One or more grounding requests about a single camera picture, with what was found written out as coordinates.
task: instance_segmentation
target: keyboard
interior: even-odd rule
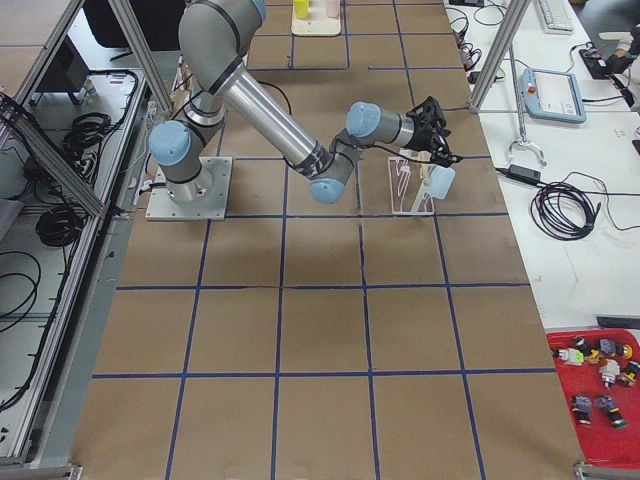
[[[573,33],[573,21],[569,16],[569,4],[567,0],[533,0],[542,29],[546,33],[571,35]]]

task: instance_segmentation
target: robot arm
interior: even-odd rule
[[[431,97],[406,116],[373,104],[356,103],[327,150],[299,126],[246,70],[243,56],[266,19],[264,0],[191,0],[180,23],[180,45],[200,91],[180,115],[154,129],[151,150],[167,178],[174,200],[188,202],[207,191],[211,179],[198,160],[200,151],[231,106],[311,180],[311,193],[335,203],[363,149],[376,142],[427,150],[432,163],[448,167],[462,158],[446,143],[449,132]]]

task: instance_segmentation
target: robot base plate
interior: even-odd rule
[[[229,184],[231,183],[231,157],[201,157],[202,166],[213,174],[211,190],[200,200],[188,205],[175,203],[167,189],[155,188],[151,192],[149,206],[145,215],[150,221],[186,221],[186,220],[224,220],[227,213]],[[164,183],[161,169],[155,178],[156,183]]]

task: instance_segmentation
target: red tray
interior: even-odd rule
[[[618,344],[631,345],[632,358],[640,360],[638,342],[633,335],[622,329],[549,333],[547,340],[552,349],[575,348],[573,338],[577,335],[592,345],[597,344],[597,341],[602,338],[609,338]],[[621,357],[614,359],[620,363],[621,369],[627,366],[628,360]],[[571,397],[574,395],[586,395],[594,403],[591,425],[576,423],[571,413],[586,460],[599,467],[640,468],[640,381],[633,387],[616,384],[607,390],[598,372],[601,364],[591,365],[585,362],[582,366],[565,365],[557,358],[555,364],[569,410],[571,410]],[[613,428],[607,416],[595,405],[595,398],[604,394],[611,395],[620,407],[620,413],[628,424],[626,428]]]

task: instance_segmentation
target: grid floor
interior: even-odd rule
[[[222,223],[139,210],[73,450],[87,479],[561,480],[581,458],[442,2],[355,1],[249,67],[322,142],[357,100],[433,95],[467,156],[432,218],[389,214],[386,154],[339,204],[237,115]]]

